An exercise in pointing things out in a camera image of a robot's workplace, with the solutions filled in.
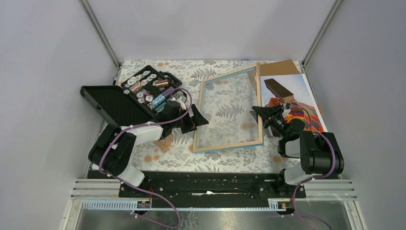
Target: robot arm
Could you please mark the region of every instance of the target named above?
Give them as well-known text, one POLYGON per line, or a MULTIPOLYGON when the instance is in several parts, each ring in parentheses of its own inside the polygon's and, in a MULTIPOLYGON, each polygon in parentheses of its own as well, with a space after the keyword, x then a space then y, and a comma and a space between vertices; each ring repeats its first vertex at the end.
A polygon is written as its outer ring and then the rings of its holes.
MULTIPOLYGON (((278 153, 285 158, 300 158, 300 164, 283 169, 272 185, 272 190, 282 197, 289 197, 295 186, 310 176, 327 173, 332 167, 332 154, 326 141, 318 134, 303 131, 305 124, 299 119, 289 123, 284 120, 284 106, 252 107, 264 119, 264 128, 272 127, 283 136, 278 143, 278 153)), ((344 159, 333 133, 323 132, 331 143, 336 163, 331 175, 344 169, 344 159)))
MULTIPOLYGON (((171 121, 185 113, 181 109, 182 105, 177 101, 169 101, 163 111, 157 116, 159 122, 171 121)), ((147 125, 128 130, 128 126, 108 125, 89 153, 89 160, 102 167, 109 175, 119 177, 120 179, 139 186, 144 179, 144 174, 137 170, 130 162, 130 156, 133 147, 145 142, 160 140, 172 133, 173 128, 180 127, 182 133, 195 131, 197 126, 207 125, 209 122, 199 113, 194 104, 191 105, 193 116, 185 115, 182 119, 158 125, 155 122, 147 122, 147 125), (112 149, 106 155, 103 166, 99 165, 103 154, 113 141, 113 139, 122 131, 124 132, 113 145, 112 149)))

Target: orange stain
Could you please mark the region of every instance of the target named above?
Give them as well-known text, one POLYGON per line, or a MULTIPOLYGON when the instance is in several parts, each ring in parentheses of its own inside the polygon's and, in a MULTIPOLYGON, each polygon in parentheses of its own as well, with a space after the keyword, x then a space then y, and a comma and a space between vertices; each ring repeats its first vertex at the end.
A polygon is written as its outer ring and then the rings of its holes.
POLYGON ((146 155, 146 156, 144 157, 144 162, 150 163, 151 161, 152 161, 151 155, 146 155))
POLYGON ((256 124, 254 124, 254 123, 246 123, 246 122, 243 122, 242 124, 241 124, 241 129, 242 130, 249 130, 250 128, 254 128, 256 126, 256 124))
POLYGON ((272 157, 273 161, 276 163, 281 163, 282 162, 282 157, 280 155, 275 155, 272 157))

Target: glass pane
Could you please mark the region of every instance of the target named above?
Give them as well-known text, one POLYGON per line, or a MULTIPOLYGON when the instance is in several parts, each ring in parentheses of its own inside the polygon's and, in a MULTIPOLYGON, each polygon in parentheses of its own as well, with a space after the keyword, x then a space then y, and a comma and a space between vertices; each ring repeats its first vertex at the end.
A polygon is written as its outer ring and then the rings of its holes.
POLYGON ((255 79, 256 69, 250 67, 202 83, 199 110, 210 124, 196 131, 194 152, 262 143, 259 125, 250 112, 258 104, 255 79))

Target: cardboard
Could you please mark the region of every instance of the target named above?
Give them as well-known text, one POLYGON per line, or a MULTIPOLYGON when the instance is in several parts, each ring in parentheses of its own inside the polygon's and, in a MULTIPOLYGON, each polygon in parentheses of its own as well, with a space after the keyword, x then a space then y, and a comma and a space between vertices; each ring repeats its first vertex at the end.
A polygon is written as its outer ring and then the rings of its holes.
POLYGON ((259 65, 260 76, 300 74, 292 60, 259 65))
POLYGON ((251 81, 252 87, 255 92, 257 92, 257 75, 261 76, 274 76, 274 75, 291 75, 291 74, 300 74, 300 71, 297 70, 296 65, 294 65, 292 60, 278 61, 268 64, 259 64, 257 65, 257 74, 253 72, 248 73, 249 80, 251 81))

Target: floral tablecloth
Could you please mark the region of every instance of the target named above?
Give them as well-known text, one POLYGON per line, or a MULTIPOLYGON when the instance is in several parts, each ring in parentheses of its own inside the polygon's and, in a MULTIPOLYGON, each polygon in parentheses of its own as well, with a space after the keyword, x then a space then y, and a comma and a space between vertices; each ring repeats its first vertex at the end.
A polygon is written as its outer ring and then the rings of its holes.
MULTIPOLYGON (((117 84, 121 84, 146 65, 158 71, 170 72, 179 78, 182 87, 189 90, 193 103, 198 105, 200 82, 257 61, 192 61, 192 60, 127 60, 124 62, 117 84)), ((299 63, 294 62, 300 70, 299 63)), ((172 132, 172 146, 163 153, 154 142, 135 146, 131 163, 139 170, 180 172, 242 172, 278 173, 297 163, 296 159, 281 158, 277 153, 279 138, 264 137, 264 145, 208 153, 192 153, 194 133, 172 132)))

